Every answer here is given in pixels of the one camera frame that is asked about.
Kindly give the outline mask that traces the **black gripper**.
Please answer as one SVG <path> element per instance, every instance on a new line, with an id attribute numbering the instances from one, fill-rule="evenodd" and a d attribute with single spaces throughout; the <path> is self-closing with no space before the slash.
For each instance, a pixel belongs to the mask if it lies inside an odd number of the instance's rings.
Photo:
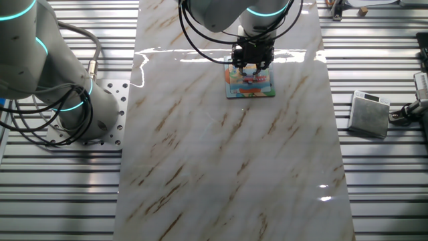
<path id="1" fill-rule="evenodd" d="M 234 44 L 232 47 L 232 63 L 234 66 L 247 66 L 255 64 L 256 70 L 254 76 L 258 76 L 262 70 L 266 70 L 274 60 L 274 40 L 266 42 L 250 42 Z M 243 78 L 246 76 L 243 67 L 235 67 L 237 76 Z"/>

